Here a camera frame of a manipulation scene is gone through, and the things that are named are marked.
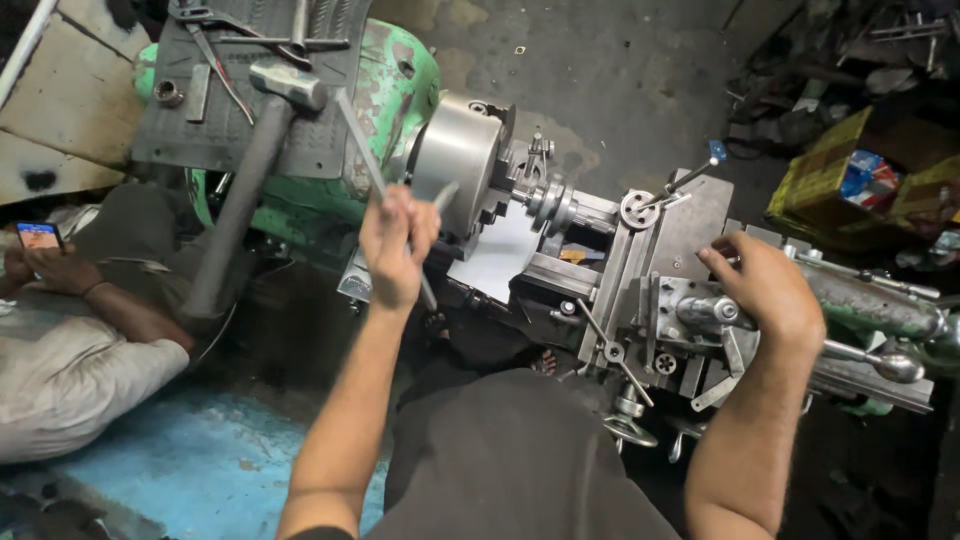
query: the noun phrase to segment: black pants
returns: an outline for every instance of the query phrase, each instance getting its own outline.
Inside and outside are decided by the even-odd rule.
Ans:
[[[97,264],[105,280],[177,318],[211,236],[185,192],[122,184],[71,241],[83,258]],[[222,310],[239,296],[252,264],[253,257],[242,253],[230,268]]]

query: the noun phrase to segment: hammer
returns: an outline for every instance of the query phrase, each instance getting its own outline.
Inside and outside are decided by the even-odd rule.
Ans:
[[[263,181],[274,166],[295,111],[316,112],[326,106],[326,86],[318,77],[279,60],[251,65],[250,82],[267,97],[190,296],[180,308],[181,314],[192,320],[215,319],[220,315],[217,304],[225,274],[250,227]]]

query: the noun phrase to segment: hammer handle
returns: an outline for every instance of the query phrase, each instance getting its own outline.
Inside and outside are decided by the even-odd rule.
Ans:
[[[190,296],[180,309],[187,317],[212,319],[220,315],[217,303],[224,275],[250,227],[260,188],[274,166],[293,117],[293,106],[286,99],[275,94],[266,96],[253,137],[217,219],[210,247],[204,253]]]

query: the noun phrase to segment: phone screen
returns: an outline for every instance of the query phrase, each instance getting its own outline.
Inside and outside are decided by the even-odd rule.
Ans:
[[[17,223],[16,231],[20,234],[20,242],[23,243],[24,248],[61,247],[56,225],[50,223]]]

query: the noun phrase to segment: blue floor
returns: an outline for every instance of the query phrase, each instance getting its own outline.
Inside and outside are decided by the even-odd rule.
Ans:
[[[169,388],[115,422],[86,449],[40,470],[94,507],[120,506],[105,522],[131,540],[270,540],[305,429],[248,398],[188,385]],[[383,514],[389,458],[377,462],[361,533]],[[0,484],[22,485],[8,469]],[[144,527],[143,522],[155,524]]]

